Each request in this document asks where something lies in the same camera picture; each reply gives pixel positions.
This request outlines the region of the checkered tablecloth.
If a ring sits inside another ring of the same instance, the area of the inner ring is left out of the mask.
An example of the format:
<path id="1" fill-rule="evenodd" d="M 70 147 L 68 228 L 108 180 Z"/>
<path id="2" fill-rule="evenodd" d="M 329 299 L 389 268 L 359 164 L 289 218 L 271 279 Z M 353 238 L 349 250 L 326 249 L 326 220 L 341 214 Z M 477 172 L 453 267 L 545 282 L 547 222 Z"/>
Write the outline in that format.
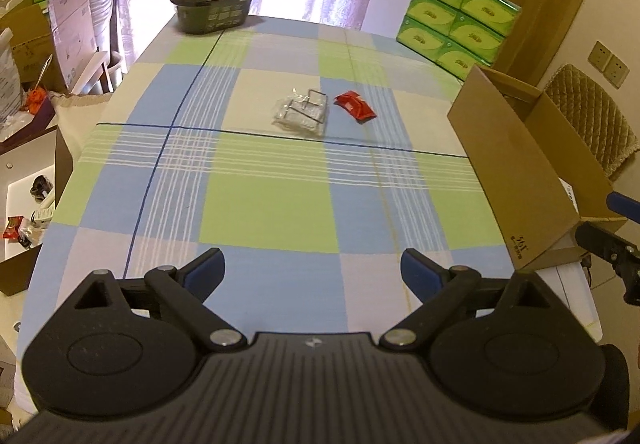
<path id="1" fill-rule="evenodd" d="M 292 89 L 326 93 L 323 138 L 273 123 Z M 380 334 L 418 304 L 415 248 L 486 276 L 513 268 L 447 119 L 459 81 L 395 40 L 252 17 L 187 36 L 168 24 L 108 102 L 46 231 L 24 350 L 96 268 L 135 278 L 205 250 L 227 271 L 208 305 L 242 331 Z M 334 98 L 355 91 L 376 118 Z"/>

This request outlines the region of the clear bag with metal hook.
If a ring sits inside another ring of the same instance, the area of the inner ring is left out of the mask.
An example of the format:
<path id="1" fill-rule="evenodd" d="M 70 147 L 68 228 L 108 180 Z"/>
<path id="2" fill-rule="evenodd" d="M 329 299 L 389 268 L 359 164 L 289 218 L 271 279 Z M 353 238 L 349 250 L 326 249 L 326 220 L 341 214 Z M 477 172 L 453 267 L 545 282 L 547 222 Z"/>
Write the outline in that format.
<path id="1" fill-rule="evenodd" d="M 273 112 L 273 123 L 283 130 L 323 138 L 329 115 L 329 100 L 326 93 L 309 89 L 306 93 L 292 89 L 289 96 L 277 102 Z"/>

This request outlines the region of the pink paper box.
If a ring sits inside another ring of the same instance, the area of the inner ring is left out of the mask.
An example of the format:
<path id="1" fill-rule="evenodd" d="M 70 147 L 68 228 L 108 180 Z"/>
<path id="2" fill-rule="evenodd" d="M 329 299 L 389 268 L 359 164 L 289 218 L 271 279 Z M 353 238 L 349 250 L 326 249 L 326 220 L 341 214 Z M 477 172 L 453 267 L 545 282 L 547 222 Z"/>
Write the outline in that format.
<path id="1" fill-rule="evenodd" d="M 73 89 L 96 52 L 89 0 L 49 0 L 48 11 L 55 47 L 66 90 Z"/>

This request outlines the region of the brown cardboard box with white insert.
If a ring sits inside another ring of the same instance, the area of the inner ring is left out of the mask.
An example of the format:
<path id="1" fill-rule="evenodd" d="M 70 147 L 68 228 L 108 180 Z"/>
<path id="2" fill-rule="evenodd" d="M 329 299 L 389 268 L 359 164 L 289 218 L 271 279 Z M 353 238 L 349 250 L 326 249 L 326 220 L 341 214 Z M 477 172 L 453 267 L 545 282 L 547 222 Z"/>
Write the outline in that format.
<path id="1" fill-rule="evenodd" d="M 10 47 L 24 86 L 40 81 L 47 90 L 65 92 L 51 25 L 40 6 L 32 0 L 1 0 L 1 30 L 6 28 L 12 32 Z"/>

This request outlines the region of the large cardboard box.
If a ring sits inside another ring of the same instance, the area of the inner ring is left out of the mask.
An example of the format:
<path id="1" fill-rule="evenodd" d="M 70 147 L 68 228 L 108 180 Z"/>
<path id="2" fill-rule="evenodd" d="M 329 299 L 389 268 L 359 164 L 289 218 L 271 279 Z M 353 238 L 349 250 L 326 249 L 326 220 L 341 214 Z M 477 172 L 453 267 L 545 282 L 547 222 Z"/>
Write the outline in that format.
<path id="1" fill-rule="evenodd" d="M 617 232 L 613 186 L 573 126 L 540 89 L 474 66 L 448 120 L 480 180 L 514 268 L 579 261 L 582 224 Z"/>

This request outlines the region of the green tissue pack stack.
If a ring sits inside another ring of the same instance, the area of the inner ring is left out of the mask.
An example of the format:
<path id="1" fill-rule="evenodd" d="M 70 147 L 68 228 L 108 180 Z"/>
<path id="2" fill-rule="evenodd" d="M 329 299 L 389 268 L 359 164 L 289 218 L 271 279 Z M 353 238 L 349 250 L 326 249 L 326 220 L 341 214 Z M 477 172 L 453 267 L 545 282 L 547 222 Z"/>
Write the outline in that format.
<path id="1" fill-rule="evenodd" d="M 410 0 L 396 40 L 463 81 L 495 63 L 520 14 L 509 0 Z"/>

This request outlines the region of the red snack packet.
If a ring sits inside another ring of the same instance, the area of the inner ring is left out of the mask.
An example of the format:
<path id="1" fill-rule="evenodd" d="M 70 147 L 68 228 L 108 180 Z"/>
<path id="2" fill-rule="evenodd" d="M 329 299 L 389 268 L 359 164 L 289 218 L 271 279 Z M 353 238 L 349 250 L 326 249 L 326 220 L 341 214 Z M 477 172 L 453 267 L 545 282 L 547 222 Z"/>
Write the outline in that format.
<path id="1" fill-rule="evenodd" d="M 347 91 L 334 98 L 334 104 L 348 112 L 357 122 L 364 123 L 376 118 L 375 111 L 355 91 Z"/>

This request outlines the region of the crumpled silver foil bag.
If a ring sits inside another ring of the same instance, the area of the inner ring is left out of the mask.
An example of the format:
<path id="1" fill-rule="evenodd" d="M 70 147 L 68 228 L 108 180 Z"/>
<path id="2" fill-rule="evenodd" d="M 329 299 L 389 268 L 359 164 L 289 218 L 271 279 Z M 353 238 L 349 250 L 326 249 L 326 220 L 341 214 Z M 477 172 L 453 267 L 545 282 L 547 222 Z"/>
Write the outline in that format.
<path id="1" fill-rule="evenodd" d="M 15 115 L 23 105 L 24 91 L 21 84 L 12 48 L 13 32 L 10 28 L 1 31 L 0 40 L 0 119 L 6 123 L 9 116 Z"/>

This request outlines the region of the white side shelf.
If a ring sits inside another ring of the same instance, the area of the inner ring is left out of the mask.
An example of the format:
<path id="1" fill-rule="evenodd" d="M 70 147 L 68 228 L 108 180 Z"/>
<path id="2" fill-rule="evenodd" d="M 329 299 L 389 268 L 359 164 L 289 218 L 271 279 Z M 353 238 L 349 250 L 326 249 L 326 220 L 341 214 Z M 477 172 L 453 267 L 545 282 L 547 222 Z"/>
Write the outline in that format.
<path id="1" fill-rule="evenodd" d="M 1 231 L 10 216 L 28 220 L 37 208 L 30 193 L 32 183 L 43 175 L 64 190 L 73 170 L 73 159 L 56 126 L 32 136 L 1 154 Z M 40 253 L 40 243 L 25 248 L 1 237 L 1 292 L 13 296 L 28 288 Z"/>

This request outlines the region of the quilted chair back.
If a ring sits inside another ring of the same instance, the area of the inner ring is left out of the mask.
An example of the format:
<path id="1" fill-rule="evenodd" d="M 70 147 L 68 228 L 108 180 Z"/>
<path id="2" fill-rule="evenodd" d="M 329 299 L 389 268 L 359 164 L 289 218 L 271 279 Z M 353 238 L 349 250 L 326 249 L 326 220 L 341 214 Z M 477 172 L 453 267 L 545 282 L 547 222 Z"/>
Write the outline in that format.
<path id="1" fill-rule="evenodd" d="M 639 138 L 615 100 L 572 64 L 560 67 L 544 92 L 614 182 L 639 151 Z"/>

